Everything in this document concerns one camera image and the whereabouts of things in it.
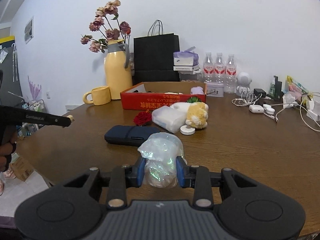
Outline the person's left hand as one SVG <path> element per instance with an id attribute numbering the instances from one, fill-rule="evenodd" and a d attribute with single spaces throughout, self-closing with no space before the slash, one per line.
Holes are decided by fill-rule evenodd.
<path id="1" fill-rule="evenodd" d="M 1 172 L 6 171 L 9 168 L 9 163 L 11 162 L 11 155 L 16 151 L 17 144 L 17 129 L 9 128 L 9 140 L 1 145 Z"/>

